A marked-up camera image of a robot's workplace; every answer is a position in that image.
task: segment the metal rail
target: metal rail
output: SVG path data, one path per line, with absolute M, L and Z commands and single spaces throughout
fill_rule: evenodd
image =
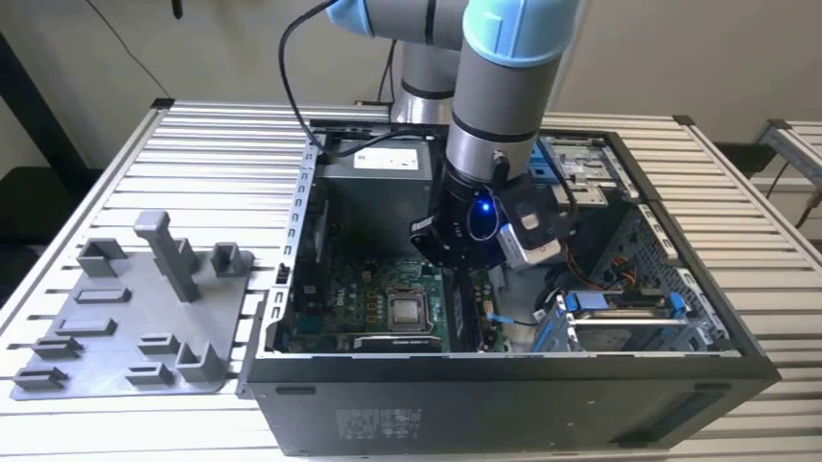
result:
M 384 109 L 304 112 L 385 118 Z M 822 460 L 822 257 L 695 127 L 662 116 L 575 114 L 550 114 L 543 125 L 619 132 L 783 381 L 670 452 L 448 460 Z M 9 378 L 30 355 L 26 346 L 45 333 L 80 275 L 78 244 L 105 236 L 117 237 L 127 249 L 141 247 L 129 232 L 141 209 L 168 210 L 175 236 L 188 237 L 196 247 L 232 240 L 253 250 L 243 314 L 255 312 L 285 238 L 303 144 L 284 106 L 179 102 L 149 113 L 0 310 L 0 455 L 84 462 L 284 458 L 256 403 L 233 395 L 235 380 L 209 396 L 25 402 L 6 396 Z M 249 334 L 251 320 L 240 320 L 231 372 L 239 372 Z

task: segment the black cable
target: black cable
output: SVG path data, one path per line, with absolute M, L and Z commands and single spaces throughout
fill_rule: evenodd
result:
M 812 210 L 811 207 L 804 207 L 804 211 L 802 212 L 802 216 L 799 217 L 799 221 L 796 221 L 796 224 L 794 225 L 794 227 L 796 229 L 799 229 L 802 227 L 802 225 L 804 224 L 804 222 L 807 221 L 807 216 L 810 215 L 810 211 Z
M 388 49 L 388 57 L 385 58 L 385 66 L 383 67 L 383 78 L 380 79 L 380 88 L 376 90 L 376 102 L 383 102 L 383 88 L 385 87 L 385 77 L 391 73 L 391 100 L 393 103 L 393 50 L 396 49 L 396 40 L 391 40 L 391 48 Z
M 155 75 L 152 74 L 152 72 L 148 70 L 148 68 L 143 65 L 143 63 L 140 62 L 140 60 L 137 59 L 136 56 L 133 56 L 133 53 L 131 53 L 131 50 L 128 49 L 128 45 L 125 44 L 125 41 L 123 40 L 123 37 L 120 37 L 120 34 L 117 33 L 117 30 L 115 29 L 115 26 L 112 26 L 112 23 L 108 22 L 108 19 L 105 18 L 105 15 L 103 15 L 103 12 L 100 12 L 100 10 L 97 9 L 97 7 L 93 5 L 93 3 L 90 3 L 90 0 L 85 0 L 85 2 L 88 3 L 88 5 L 90 6 L 90 9 L 93 10 L 94 13 L 97 13 L 97 16 L 100 16 L 100 19 L 103 19 L 103 22 L 105 23 L 105 25 L 108 26 L 108 29 L 112 31 L 112 34 L 115 34 L 115 37 L 117 38 L 117 41 L 120 42 L 120 45 L 123 45 L 123 49 L 125 50 L 125 53 L 128 54 L 128 56 L 131 57 L 131 59 L 133 60 L 133 62 L 143 68 L 143 70 L 145 71 L 145 73 L 148 74 L 148 76 L 152 78 L 153 82 L 156 83 L 156 86 L 159 87 L 159 89 L 163 91 L 163 94 L 165 95 L 167 98 L 171 98 L 171 95 L 168 94 L 168 90 L 165 89 L 165 87 L 163 86 L 163 84 L 159 83 L 159 80 L 156 80 Z
M 393 48 L 396 47 L 396 40 L 393 40 L 391 48 L 391 59 L 388 63 L 388 88 L 391 89 L 391 103 L 396 101 L 396 95 L 393 94 Z
M 293 117 L 296 117 L 296 122 L 299 123 L 299 127 L 301 128 L 303 132 L 305 133 L 305 137 L 308 138 L 308 141 L 315 146 L 317 146 L 317 149 L 320 149 L 320 151 L 323 151 L 323 154 L 325 154 L 327 156 L 329 156 L 329 157 L 345 157 L 345 156 L 352 155 L 360 149 L 364 149 L 365 147 L 372 146 L 373 144 L 376 144 L 380 141 L 388 140 L 391 138 L 401 137 L 401 136 L 423 137 L 425 135 L 425 132 L 423 130 L 420 130 L 420 129 L 401 129 L 401 130 L 396 130 L 396 131 L 392 131 L 392 132 L 388 132 L 388 133 L 380 135 L 376 138 L 372 138 L 371 140 L 368 140 L 363 144 L 356 145 L 355 147 L 352 147 L 351 149 L 347 149 L 345 151 L 333 152 L 320 143 L 320 141 L 317 140 L 317 137 L 315 136 L 313 132 L 311 131 L 311 128 L 308 127 L 308 124 L 305 123 L 305 119 L 303 118 L 303 115 L 301 115 L 301 113 L 299 111 L 299 108 L 296 107 L 296 100 L 293 99 L 293 92 L 291 91 L 291 83 L 288 81 L 288 75 L 287 75 L 287 72 L 285 72 L 285 44 L 288 43 L 288 38 L 289 38 L 291 34 L 296 30 L 296 28 L 303 24 L 303 22 L 305 22 L 308 19 L 311 19 L 313 16 L 316 16 L 325 8 L 328 8 L 336 2 L 337 2 L 337 0 L 324 0 L 324 2 L 321 2 L 311 10 L 308 10 L 305 13 L 303 13 L 291 22 L 291 24 L 285 28 L 285 31 L 283 32 L 283 35 L 280 36 L 280 45 L 279 45 L 279 49 L 277 49 L 277 65 L 280 67 L 280 78 L 283 79 L 283 88 L 285 90 L 285 97 L 287 97 L 289 105 L 291 105 L 291 110 L 293 111 Z
M 536 327 L 539 325 L 538 322 L 523 322 L 523 321 L 516 321 L 516 320 L 512 320 L 512 321 L 514 321 L 515 324 L 526 325 L 527 327 Z
M 782 178 L 782 173 L 784 173 L 784 170 L 787 169 L 788 166 L 788 162 L 784 162 L 784 165 L 782 166 L 782 168 L 779 169 L 779 172 L 775 174 L 775 177 L 772 178 L 772 183 L 770 183 L 770 188 L 768 188 L 768 192 L 766 192 L 766 199 L 771 198 L 771 193 L 772 193 L 772 188 L 775 188 L 775 184 L 779 182 L 779 178 Z

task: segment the metal workbench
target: metal workbench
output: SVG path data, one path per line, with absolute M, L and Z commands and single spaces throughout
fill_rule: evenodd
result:
M 810 183 L 822 188 L 822 122 L 768 120 L 756 143 L 772 147 Z
M 822 122 L 768 120 L 755 142 L 768 145 L 778 154 L 766 171 L 772 171 L 774 164 L 790 165 L 778 179 L 770 201 L 791 222 L 796 222 L 804 206 L 812 206 L 814 198 L 822 194 Z M 764 172 L 758 176 L 751 181 L 760 191 L 767 190 L 772 176 L 767 177 Z M 822 207 L 812 208 L 802 229 L 810 239 L 820 239 Z
M 307 108 L 305 116 L 387 117 L 384 109 L 356 107 Z M 619 132 L 783 381 L 670 452 L 447 460 L 822 460 L 822 257 L 695 126 L 634 115 L 550 114 L 543 122 Z M 177 102 L 151 110 L 0 311 L 0 455 L 38 462 L 283 457 L 256 402 L 233 391 L 249 317 L 273 279 L 303 144 L 283 106 Z M 211 396 L 10 400 L 26 346 L 80 275 L 78 245 L 89 237 L 116 237 L 125 250 L 144 245 L 131 224 L 151 208 L 169 211 L 173 235 L 195 247 L 229 240 L 256 255 L 228 384 Z

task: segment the motherboard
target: motherboard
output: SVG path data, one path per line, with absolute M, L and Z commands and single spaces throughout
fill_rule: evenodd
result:
M 385 352 L 395 342 L 448 351 L 441 271 L 421 258 L 335 253 L 325 295 L 320 310 L 296 314 L 293 352 Z

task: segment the white wall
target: white wall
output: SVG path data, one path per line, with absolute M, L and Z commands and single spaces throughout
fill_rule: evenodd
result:
M 46 160 L 0 98 L 0 179 L 16 167 L 40 167 Z
M 177 99 L 285 102 L 280 34 L 313 1 L 93 0 L 131 51 Z M 84 0 L 1 0 L 0 29 L 85 158 L 98 167 L 161 96 Z M 291 36 L 300 103 L 373 99 L 388 51 L 320 16 Z
M 819 0 L 588 0 L 555 109 L 686 114 L 715 141 L 822 120 L 820 17 Z

